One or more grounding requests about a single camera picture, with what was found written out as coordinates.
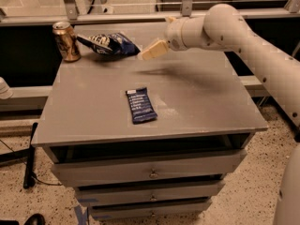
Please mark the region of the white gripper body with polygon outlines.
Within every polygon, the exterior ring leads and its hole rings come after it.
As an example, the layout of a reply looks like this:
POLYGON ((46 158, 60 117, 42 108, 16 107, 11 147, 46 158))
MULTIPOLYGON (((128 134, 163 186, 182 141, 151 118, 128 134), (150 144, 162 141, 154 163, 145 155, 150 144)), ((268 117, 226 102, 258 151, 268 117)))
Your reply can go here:
POLYGON ((203 21, 203 17, 183 17, 167 23, 165 38, 169 47, 174 51, 209 48, 210 37, 203 30, 203 21))

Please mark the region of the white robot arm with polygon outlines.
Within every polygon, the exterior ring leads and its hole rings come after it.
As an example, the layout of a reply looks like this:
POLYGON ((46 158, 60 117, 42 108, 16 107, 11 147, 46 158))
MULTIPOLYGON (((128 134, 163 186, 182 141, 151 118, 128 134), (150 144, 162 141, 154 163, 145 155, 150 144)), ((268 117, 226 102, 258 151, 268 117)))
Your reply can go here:
MULTIPOLYGON (((248 26, 234 7, 217 4, 195 18, 168 17, 163 39, 140 52, 142 60, 169 50, 200 48, 230 51, 247 65, 292 123, 300 126, 300 64, 248 26)), ((299 225, 300 150, 294 148, 284 169, 272 225, 299 225)))

